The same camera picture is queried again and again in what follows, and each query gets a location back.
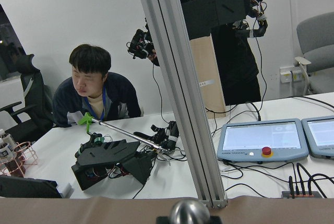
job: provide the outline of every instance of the ear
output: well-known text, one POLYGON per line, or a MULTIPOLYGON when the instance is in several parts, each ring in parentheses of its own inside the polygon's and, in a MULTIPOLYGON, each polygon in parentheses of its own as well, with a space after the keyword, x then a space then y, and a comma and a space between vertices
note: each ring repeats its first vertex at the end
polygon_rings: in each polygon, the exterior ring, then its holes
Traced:
POLYGON ((102 81, 105 82, 107 78, 108 78, 108 73, 106 73, 106 74, 104 75, 104 77, 102 78, 102 81))

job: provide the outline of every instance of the metal knob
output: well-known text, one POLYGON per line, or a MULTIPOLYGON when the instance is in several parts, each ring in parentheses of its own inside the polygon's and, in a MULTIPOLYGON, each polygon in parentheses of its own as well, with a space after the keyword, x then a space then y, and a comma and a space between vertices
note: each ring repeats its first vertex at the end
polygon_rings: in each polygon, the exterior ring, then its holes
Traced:
POLYGON ((176 203, 169 216, 170 224, 208 224, 210 212, 196 199, 183 199, 176 203))

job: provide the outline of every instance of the black pants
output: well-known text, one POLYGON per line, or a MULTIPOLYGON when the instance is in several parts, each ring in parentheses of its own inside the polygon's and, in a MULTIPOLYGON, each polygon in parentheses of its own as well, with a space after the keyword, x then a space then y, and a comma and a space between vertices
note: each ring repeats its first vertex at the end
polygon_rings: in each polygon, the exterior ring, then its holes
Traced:
POLYGON ((246 101, 261 101, 260 86, 257 77, 249 82, 238 82, 232 87, 224 88, 223 93, 226 105, 242 104, 246 101))

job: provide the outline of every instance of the black hair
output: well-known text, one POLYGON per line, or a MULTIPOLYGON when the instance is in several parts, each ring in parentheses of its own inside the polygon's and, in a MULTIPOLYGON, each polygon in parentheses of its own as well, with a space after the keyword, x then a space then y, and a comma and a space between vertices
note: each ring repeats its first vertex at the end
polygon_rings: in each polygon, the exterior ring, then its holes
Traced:
POLYGON ((99 46, 83 44, 72 51, 69 63, 79 72, 101 73, 104 77, 111 67, 111 56, 99 46))

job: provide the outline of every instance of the person's hand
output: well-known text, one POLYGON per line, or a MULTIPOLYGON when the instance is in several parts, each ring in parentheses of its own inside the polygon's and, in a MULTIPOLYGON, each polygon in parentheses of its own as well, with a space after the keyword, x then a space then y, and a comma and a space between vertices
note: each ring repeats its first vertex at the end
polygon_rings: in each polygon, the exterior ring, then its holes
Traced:
POLYGON ((153 60, 157 57, 157 54, 156 54, 156 50, 155 50, 155 49, 152 50, 152 53, 153 53, 153 54, 149 54, 149 55, 147 56, 147 58, 148 58, 150 61, 153 61, 153 60))

